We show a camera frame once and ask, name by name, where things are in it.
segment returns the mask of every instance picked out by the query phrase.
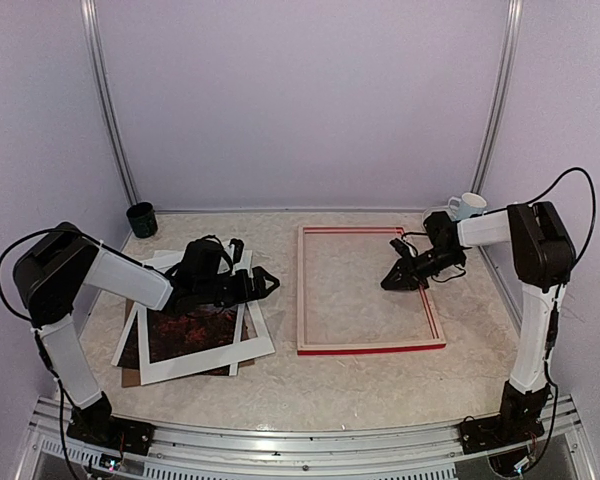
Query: lavender wall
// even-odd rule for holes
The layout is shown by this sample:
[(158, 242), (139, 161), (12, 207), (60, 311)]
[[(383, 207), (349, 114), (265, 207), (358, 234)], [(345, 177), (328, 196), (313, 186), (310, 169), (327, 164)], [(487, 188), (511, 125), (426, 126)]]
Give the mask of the lavender wall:
[(98, 2), (163, 209), (426, 207), (469, 188), (507, 0)]
[[(0, 252), (62, 220), (112, 245), (127, 234), (82, 32), (77, 1), (0, 1)], [(37, 396), (51, 392), (28, 325), (0, 303), (0, 479)]]
[[(573, 394), (600, 465), (600, 2), (526, 2), (502, 128), (484, 194), (493, 206), (533, 197), (565, 168), (586, 167), (598, 191), (598, 223), (564, 302), (554, 371)], [(589, 223), (583, 179), (549, 197), (577, 248)], [(510, 252), (492, 249), (519, 292)]]

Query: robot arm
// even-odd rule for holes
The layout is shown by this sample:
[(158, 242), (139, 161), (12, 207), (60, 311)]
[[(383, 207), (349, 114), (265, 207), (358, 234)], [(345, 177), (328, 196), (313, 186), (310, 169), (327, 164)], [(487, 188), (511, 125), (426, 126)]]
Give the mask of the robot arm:
[(242, 249), (240, 240), (225, 249), (217, 238), (204, 237), (189, 243), (182, 261), (163, 274), (62, 223), (16, 262), (14, 280), (40, 355), (74, 407), (69, 437), (115, 450), (124, 438), (125, 451), (146, 455), (153, 432), (150, 424), (111, 416), (73, 324), (73, 302), (82, 286), (171, 315), (197, 305), (230, 307), (265, 298), (280, 282), (262, 267), (234, 270)]
[(466, 453), (528, 440), (544, 433), (538, 422), (549, 396), (545, 367), (558, 332), (558, 316), (575, 262), (575, 249), (553, 204), (509, 205), (506, 211), (453, 222), (433, 213), (424, 227), (433, 248), (413, 256), (402, 239), (401, 255), (382, 281), (386, 290), (428, 288), (428, 278), (452, 265), (464, 266), (471, 247), (511, 242), (522, 282), (523, 320), (516, 361), (506, 382), (497, 417), (463, 422)]

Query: speckled tabletop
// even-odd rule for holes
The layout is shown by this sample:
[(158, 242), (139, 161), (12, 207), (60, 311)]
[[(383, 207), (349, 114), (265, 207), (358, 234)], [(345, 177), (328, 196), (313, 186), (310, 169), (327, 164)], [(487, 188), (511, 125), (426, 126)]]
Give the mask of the speckled tabletop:
[(209, 233), (238, 237), (253, 250), (253, 265), (280, 279), (280, 289), (260, 302), (276, 353), (240, 369), (237, 377), (194, 376), (123, 389), (120, 370), (110, 362), (122, 333), (124, 300), (102, 293), (81, 341), (114, 412), (188, 425), (318, 431), (407, 426), (497, 411), (517, 335), (474, 250), (467, 252), (465, 277), (429, 290), (446, 348), (366, 356), (296, 354), (297, 227), (420, 230), (419, 214), (176, 214), (161, 215), (158, 223), (156, 236), (132, 238), (125, 253), (146, 259), (155, 250), (182, 250)]

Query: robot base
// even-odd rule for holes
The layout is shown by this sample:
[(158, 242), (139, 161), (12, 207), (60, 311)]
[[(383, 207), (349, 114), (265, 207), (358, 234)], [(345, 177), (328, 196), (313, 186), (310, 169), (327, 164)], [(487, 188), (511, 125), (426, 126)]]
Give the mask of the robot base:
[(150, 423), (111, 417), (109, 419), (111, 436), (108, 440), (99, 440), (77, 423), (69, 425), (67, 436), (98, 447), (122, 450), (124, 453), (147, 456), (153, 441), (155, 427)]
[(458, 426), (458, 429), (460, 431), (460, 440), (462, 441), (462, 451), (464, 454), (469, 455), (471, 453), (484, 452), (485, 450), (495, 450), (496, 448), (526, 442), (531, 440), (531, 434), (537, 438), (544, 435), (544, 427), (542, 426), (542, 422), (539, 422), (534, 423), (523, 432), (511, 435), (506, 441), (503, 441), (496, 434), (500, 430), (500, 427), (500, 415), (462, 422)]

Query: dark green cup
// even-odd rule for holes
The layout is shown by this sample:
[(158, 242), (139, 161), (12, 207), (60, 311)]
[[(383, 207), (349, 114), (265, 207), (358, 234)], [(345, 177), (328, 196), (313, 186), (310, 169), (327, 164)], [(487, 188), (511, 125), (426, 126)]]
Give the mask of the dark green cup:
[(156, 212), (149, 202), (140, 202), (129, 207), (127, 218), (133, 234), (138, 238), (152, 237), (158, 231)]

